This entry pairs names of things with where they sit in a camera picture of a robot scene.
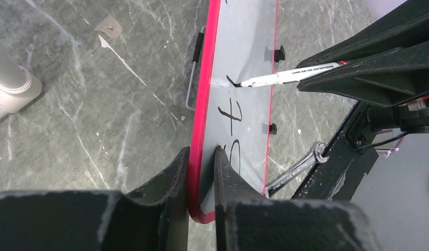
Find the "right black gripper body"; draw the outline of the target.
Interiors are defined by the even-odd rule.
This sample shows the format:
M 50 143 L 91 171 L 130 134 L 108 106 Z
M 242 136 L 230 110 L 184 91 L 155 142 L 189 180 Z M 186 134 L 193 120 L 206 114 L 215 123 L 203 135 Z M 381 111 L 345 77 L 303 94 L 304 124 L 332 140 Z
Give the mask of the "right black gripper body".
M 408 106 L 380 107 L 365 102 L 358 102 L 357 105 L 360 110 L 345 133 L 347 141 L 356 151 L 367 151 L 409 134 L 429 133 L 429 108 L 411 111 Z M 382 131 L 392 129 L 399 129 L 401 133 L 380 143 L 373 142 Z

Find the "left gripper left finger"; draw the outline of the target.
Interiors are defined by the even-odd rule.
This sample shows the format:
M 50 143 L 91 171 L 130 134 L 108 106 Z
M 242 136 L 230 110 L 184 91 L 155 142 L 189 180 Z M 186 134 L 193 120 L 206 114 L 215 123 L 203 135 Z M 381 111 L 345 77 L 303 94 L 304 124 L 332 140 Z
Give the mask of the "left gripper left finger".
M 129 193 L 0 192 L 0 250 L 187 250 L 189 153 Z

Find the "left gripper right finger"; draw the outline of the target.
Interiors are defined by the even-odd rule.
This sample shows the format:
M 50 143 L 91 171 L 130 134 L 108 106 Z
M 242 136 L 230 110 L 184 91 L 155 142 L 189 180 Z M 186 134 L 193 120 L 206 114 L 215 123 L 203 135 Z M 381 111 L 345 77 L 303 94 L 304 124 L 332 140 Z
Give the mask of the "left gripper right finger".
M 218 250 L 380 250 L 369 218 L 345 201 L 271 200 L 214 152 Z

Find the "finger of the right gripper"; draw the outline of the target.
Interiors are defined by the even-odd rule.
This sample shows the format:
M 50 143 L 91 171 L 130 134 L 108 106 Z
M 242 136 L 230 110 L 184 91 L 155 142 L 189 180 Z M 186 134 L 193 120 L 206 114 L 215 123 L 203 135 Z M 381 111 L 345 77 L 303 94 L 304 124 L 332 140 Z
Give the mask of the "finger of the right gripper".
M 323 50 L 297 67 L 366 58 L 429 41 L 429 0 L 405 1 L 354 36 Z
M 380 107 L 399 106 L 429 96 L 429 40 L 309 77 L 297 89 L 336 94 Z

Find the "black white marker pen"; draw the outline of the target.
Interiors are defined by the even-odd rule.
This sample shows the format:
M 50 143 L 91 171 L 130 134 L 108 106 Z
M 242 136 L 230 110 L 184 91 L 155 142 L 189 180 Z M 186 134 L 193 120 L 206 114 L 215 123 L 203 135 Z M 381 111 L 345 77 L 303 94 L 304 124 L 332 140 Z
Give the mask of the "black white marker pen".
M 348 61 L 338 61 L 338 62 L 319 64 L 319 65 L 314 65 L 309 67 L 302 67 L 298 69 L 277 72 L 270 75 L 253 77 L 248 80 L 242 81 L 240 83 L 234 83 L 228 75 L 226 76 L 226 78 L 235 87 L 256 88 L 256 87 L 273 86 L 273 85 L 279 85 L 279 84 L 299 83 L 300 81 L 307 79 L 309 77 L 321 74 L 329 70 L 333 70 L 335 68 L 338 68 L 340 66 L 344 66 L 347 64 L 348 64 Z

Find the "red framed whiteboard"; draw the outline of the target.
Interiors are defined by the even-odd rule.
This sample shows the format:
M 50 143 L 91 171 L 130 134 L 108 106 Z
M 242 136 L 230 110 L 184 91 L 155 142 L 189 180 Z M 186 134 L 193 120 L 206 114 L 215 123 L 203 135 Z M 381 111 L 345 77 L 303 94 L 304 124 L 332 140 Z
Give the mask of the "red framed whiteboard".
M 188 210 L 215 219 L 214 154 L 263 193 L 268 166 L 272 87 L 236 88 L 272 74 L 278 1 L 210 1 L 201 55 L 188 169 Z

